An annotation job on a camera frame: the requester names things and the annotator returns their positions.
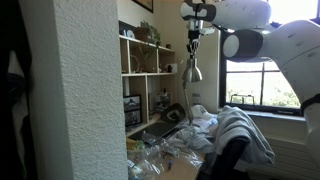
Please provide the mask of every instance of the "window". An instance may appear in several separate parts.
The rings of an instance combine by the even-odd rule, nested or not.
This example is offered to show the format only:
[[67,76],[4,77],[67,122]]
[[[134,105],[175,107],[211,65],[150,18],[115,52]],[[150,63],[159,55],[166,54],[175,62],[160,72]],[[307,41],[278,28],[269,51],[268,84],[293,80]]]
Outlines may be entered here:
[[[319,24],[319,1],[269,0],[270,23],[281,25],[296,19],[311,19]],[[226,32],[223,32],[221,42],[225,38]],[[235,63],[221,57],[220,106],[224,105],[301,115],[298,98],[274,62]]]

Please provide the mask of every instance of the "desk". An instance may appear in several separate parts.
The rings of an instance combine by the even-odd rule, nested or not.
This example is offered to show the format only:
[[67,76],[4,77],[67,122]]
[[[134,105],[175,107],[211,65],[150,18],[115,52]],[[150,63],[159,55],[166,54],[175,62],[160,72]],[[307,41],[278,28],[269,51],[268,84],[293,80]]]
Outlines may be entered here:
[[[197,178],[199,168],[186,162],[184,159],[170,157],[172,159],[171,170],[166,169],[157,176],[156,180],[194,180]],[[168,165],[169,158],[163,160],[164,165]]]

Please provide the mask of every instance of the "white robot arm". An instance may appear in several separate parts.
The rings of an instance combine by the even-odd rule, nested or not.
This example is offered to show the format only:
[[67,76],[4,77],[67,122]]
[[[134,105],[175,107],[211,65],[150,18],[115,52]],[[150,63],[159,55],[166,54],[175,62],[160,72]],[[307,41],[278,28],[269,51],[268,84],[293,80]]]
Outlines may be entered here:
[[[181,17],[189,24],[211,22],[215,27],[235,30],[223,44],[223,53],[235,62],[273,60],[296,93],[307,122],[306,145],[320,166],[320,26],[299,20],[279,28],[269,25],[271,8],[260,0],[226,0],[194,4],[185,0]],[[189,34],[201,27],[189,25]],[[190,42],[199,36],[189,35]]]

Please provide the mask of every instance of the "black chair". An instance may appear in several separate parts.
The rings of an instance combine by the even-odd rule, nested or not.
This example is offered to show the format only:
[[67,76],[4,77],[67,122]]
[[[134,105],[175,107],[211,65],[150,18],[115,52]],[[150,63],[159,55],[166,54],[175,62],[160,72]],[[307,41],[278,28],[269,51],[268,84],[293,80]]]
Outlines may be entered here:
[[233,174],[233,168],[237,164],[248,143],[249,140],[246,137],[236,137],[232,139],[223,149],[222,154],[216,157],[216,161],[212,167],[212,173],[206,174],[205,172],[200,171],[197,180],[230,179]]

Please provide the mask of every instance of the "silver lamp shade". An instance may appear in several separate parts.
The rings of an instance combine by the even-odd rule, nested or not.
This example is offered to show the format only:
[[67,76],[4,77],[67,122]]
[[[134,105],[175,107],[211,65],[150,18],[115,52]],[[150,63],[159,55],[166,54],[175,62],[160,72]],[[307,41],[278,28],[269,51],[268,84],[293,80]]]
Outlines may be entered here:
[[197,67],[197,59],[188,59],[186,70],[183,73],[182,80],[184,82],[198,82],[202,80],[202,75]]

